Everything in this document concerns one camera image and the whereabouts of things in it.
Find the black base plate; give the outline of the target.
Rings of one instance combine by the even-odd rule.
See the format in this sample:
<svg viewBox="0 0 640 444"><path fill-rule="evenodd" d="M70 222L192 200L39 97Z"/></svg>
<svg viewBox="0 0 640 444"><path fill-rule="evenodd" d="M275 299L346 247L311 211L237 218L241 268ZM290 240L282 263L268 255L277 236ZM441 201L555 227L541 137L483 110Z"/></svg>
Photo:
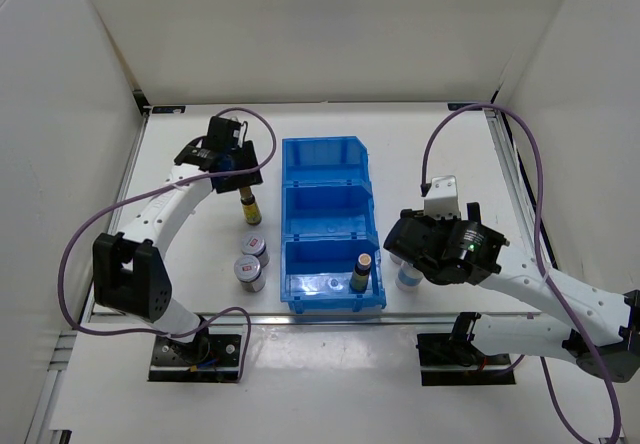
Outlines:
<svg viewBox="0 0 640 444"><path fill-rule="evenodd" d="M190 343L157 337L147 381L156 383L237 383L244 338L239 333L199 334Z"/></svg>
<svg viewBox="0 0 640 444"><path fill-rule="evenodd" d="M423 387L515 385L509 354L486 356L473 347L457 346L446 333L417 335Z"/></svg>

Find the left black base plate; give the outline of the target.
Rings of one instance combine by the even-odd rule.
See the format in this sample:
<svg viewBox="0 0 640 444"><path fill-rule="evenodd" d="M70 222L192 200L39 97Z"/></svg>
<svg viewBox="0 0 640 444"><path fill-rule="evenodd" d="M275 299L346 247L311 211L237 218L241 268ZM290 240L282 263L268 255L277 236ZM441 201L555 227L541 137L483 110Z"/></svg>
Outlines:
<svg viewBox="0 0 640 444"><path fill-rule="evenodd" d="M239 333L199 334L190 343L157 337L147 381L156 383L237 383L244 338Z"/></svg>

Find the blue-white shaker,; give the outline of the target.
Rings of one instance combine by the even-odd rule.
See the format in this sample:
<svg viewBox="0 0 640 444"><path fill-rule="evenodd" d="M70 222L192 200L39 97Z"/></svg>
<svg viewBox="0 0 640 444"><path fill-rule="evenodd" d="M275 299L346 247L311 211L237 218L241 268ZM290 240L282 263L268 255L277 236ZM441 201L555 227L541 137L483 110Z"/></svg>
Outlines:
<svg viewBox="0 0 640 444"><path fill-rule="evenodd" d="M395 284L402 291L413 292L418 289L423 279L424 275L422 272L408 262L403 262L398 269Z"/></svg>
<svg viewBox="0 0 640 444"><path fill-rule="evenodd" d="M391 254L390 255L390 259L393 263L397 264L397 265L402 265L404 260L398 256L396 256L395 254Z"/></svg>

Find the yellow-label brown bottle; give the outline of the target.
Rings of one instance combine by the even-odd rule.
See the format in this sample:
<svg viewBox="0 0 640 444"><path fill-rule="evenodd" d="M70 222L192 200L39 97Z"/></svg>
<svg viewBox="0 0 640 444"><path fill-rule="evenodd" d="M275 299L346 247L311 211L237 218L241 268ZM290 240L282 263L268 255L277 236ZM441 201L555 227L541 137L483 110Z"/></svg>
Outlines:
<svg viewBox="0 0 640 444"><path fill-rule="evenodd" d="M372 267L372 257L368 253L361 253L354 265L350 278L350 288L355 293L364 293L368 287Z"/></svg>
<svg viewBox="0 0 640 444"><path fill-rule="evenodd" d="M259 225L262 221L262 214L251 188L240 188L239 193L245 221L251 226Z"/></svg>

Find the blue-white shaker, front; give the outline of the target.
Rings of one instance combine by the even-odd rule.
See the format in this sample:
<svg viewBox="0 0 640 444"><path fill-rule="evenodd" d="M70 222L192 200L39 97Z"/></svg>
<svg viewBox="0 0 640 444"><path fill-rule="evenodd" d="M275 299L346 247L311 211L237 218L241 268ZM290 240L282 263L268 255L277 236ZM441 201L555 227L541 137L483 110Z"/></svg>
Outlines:
<svg viewBox="0 0 640 444"><path fill-rule="evenodd" d="M395 284L402 291L413 292L418 289L423 279L424 275L422 272L408 262L403 262L398 269Z"/></svg>

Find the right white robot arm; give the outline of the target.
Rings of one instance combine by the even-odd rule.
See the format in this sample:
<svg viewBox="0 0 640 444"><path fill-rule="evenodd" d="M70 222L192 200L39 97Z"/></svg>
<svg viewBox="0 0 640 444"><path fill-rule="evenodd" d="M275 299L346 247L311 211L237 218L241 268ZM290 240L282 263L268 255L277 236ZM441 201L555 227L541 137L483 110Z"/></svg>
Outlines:
<svg viewBox="0 0 640 444"><path fill-rule="evenodd" d="M462 312L446 350L460 363L481 355L522 354L576 364L598 378L626 383L639 369L639 294L592 287L535 259L483 225L479 206L471 217L436 219L405 209L384 247L430 283L470 284L515 298L531 317Z"/></svg>

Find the dark spice jar, front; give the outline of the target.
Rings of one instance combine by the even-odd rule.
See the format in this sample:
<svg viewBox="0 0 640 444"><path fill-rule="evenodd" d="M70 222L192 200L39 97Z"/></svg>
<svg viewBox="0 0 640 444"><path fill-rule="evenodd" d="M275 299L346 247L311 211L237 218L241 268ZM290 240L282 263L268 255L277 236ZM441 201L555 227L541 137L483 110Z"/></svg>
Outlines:
<svg viewBox="0 0 640 444"><path fill-rule="evenodd" d="M258 293L266 284L263 267L259 259L253 255L239 257L234 263L234 273L246 292Z"/></svg>

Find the left blue corner label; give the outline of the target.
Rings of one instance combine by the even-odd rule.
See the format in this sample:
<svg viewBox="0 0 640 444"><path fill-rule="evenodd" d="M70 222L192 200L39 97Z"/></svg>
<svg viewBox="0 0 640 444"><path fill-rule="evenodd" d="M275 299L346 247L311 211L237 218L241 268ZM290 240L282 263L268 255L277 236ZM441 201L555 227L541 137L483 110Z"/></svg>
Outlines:
<svg viewBox="0 0 640 444"><path fill-rule="evenodd" d="M183 114L186 111L184 105L177 106L154 106L151 109L152 114Z"/></svg>

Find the dark spice jar, rear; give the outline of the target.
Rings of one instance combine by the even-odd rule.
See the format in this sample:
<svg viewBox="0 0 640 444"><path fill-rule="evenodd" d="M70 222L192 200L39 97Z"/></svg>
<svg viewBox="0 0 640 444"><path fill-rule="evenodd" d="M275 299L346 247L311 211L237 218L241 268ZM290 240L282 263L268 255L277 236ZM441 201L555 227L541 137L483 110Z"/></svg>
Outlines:
<svg viewBox="0 0 640 444"><path fill-rule="evenodd" d="M241 238L241 252L254 256L262 267L270 262L270 255L265 238L257 232L248 232Z"/></svg>

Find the right aluminium side rail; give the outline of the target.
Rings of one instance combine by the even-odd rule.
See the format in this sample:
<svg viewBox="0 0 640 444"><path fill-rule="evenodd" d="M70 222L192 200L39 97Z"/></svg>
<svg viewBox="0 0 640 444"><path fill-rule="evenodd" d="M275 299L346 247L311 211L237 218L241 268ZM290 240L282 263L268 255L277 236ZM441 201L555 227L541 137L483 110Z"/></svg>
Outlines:
<svg viewBox="0 0 640 444"><path fill-rule="evenodd" d="M513 136L512 126L506 114L495 110L485 112L489 130L498 155L503 177L507 184L516 219L525 247L531 252L534 244L535 211L537 194L535 179L530 179Z"/></svg>

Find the right blue corner label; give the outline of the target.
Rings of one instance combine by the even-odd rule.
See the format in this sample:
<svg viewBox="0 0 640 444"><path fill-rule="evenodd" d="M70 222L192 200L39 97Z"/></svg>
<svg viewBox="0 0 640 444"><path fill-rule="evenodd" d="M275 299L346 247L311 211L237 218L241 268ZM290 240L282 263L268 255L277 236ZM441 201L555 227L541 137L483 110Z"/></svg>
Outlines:
<svg viewBox="0 0 640 444"><path fill-rule="evenodd" d="M464 112L481 111L483 109L483 106L481 103L454 102L448 103L447 109L450 112L458 112L460 109L462 109Z"/></svg>

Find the blue-white shaker, rear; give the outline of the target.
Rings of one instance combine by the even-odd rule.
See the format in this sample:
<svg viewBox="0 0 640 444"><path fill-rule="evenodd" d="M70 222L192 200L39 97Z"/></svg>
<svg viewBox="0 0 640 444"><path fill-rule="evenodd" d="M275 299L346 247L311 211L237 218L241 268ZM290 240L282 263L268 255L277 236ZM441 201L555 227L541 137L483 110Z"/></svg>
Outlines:
<svg viewBox="0 0 640 444"><path fill-rule="evenodd" d="M398 256L396 256L395 254L391 254L390 255L390 259L393 263L397 264L397 265L402 265L404 260Z"/></svg>

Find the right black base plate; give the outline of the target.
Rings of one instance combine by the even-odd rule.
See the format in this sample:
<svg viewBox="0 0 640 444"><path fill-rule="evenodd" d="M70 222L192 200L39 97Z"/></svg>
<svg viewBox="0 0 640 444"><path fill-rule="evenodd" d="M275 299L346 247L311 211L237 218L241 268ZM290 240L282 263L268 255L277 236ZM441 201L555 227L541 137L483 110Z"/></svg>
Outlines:
<svg viewBox="0 0 640 444"><path fill-rule="evenodd" d="M509 354L486 356L473 347L457 346L446 333L417 335L423 387L515 385Z"/></svg>

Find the left aluminium side rail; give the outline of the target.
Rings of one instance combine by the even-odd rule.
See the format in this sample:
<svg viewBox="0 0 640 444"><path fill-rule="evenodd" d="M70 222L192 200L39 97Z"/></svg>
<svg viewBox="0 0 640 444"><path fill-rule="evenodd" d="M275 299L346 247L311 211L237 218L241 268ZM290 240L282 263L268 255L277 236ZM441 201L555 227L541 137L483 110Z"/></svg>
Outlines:
<svg viewBox="0 0 640 444"><path fill-rule="evenodd" d="M74 232L74 234L72 235L72 237L70 238L69 242L67 243L66 247L63 250L63 254L62 254L60 264L59 264L59 269L58 269L57 287L56 287L58 304L59 304L60 312L64 320L66 321L66 323L69 325L69 327L72 330L80 333L96 335L96 336L111 336L111 335L119 334L119 331L114 331L114 332L94 331L93 329L86 328L82 325L82 323L85 322L88 319L88 317L92 314L93 306L96 302L97 291L96 291L95 277L99 274L99 265L94 259L94 252L91 252L90 254L91 274L88 280L86 296L82 301L81 310L75 313L72 313L69 310L69 307L66 301L66 294L65 294L66 268L67 268L68 261L70 260L70 256L74 246L79 242L82 235L86 231L88 231L90 227L92 227L94 224L100 221L103 221L104 224L106 225L106 228L92 239L91 245L94 245L96 242L98 242L103 235L106 235L108 238L114 237L114 234L112 234L112 231L113 231L113 227L118 222L118 217L117 217L118 210L126 205L129 205L131 203L135 203L147 198L147 195L143 194L138 197L122 200L122 197L126 194L126 191L128 190L128 187L129 187L129 182L131 179L133 169L136 164L139 147L141 144L141 140L144 136L144 131L146 128L147 121L149 119L149 115L151 114L151 109L152 109L152 106L150 104L142 105L139 108L139 110L141 111L141 126L140 126L140 129L137 131L136 138L134 139L134 144L132 145L132 148L129 152L129 155L126 161L126 166L124 168L124 174L119 184L118 194L117 194L117 197L119 198L119 200L114 202L110 206L107 206L106 208L101 209L96 214L91 216L87 221L85 221Z"/></svg>

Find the aluminium side rail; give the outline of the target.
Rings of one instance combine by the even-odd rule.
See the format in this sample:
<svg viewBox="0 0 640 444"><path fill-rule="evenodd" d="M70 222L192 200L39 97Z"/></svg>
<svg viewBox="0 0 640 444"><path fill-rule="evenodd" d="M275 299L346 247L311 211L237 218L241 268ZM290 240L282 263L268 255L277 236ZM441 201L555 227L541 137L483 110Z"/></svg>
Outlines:
<svg viewBox="0 0 640 444"><path fill-rule="evenodd" d="M66 294L65 294L66 268L67 268L68 261L70 260L70 256L74 246L79 242L82 235L86 231L88 231L90 227L92 227L94 224L100 221L103 221L104 224L106 225L106 228L92 239L91 245L94 245L96 242L98 242L103 235L106 235L108 238L114 237L114 234L112 234L112 231L113 231L113 227L118 222L118 217L117 217L118 210L126 205L129 205L131 203L135 203L147 198L147 195L143 194L138 197L122 200L122 197L126 194L126 191L128 190L128 187L129 187L129 182L131 179L133 169L136 164L139 147L141 144L141 140L144 136L144 131L146 128L147 121L149 119L149 115L151 114L151 109L152 109L152 106L150 104L142 105L139 108L139 110L141 111L141 126L140 126L140 129L137 131L136 138L134 139L134 144L132 145L132 148L129 152L129 155L126 161L126 166L124 168L124 174L119 184L118 194L117 194L117 197L119 198L119 200L114 202L110 206L107 206L106 208L101 209L96 214L91 216L87 221L85 221L74 232L74 234L72 235L72 237L70 238L69 242L67 243L66 247L63 250L63 254L62 254L60 264L59 264L59 269L58 269L57 287L56 287L58 304L59 304L60 312L64 320L66 321L66 323L69 325L69 327L72 330L80 333L96 335L96 336L111 336L111 335L119 334L119 331L114 331L114 332L94 331L93 329L86 328L82 325L82 323L85 322L88 319L88 317L92 314L93 306L96 302L97 291L96 291L95 277L99 274L99 265L94 259L94 252L91 252L90 254L91 274L88 280L86 296L82 301L81 310L75 313L72 313L69 310L69 307L66 301Z"/></svg>
<svg viewBox="0 0 640 444"><path fill-rule="evenodd" d="M503 177L507 184L516 219L525 247L531 252L534 244L535 211L537 194L535 179L530 179L513 136L512 126L506 114L495 110L485 112L489 130L498 155Z"/></svg>

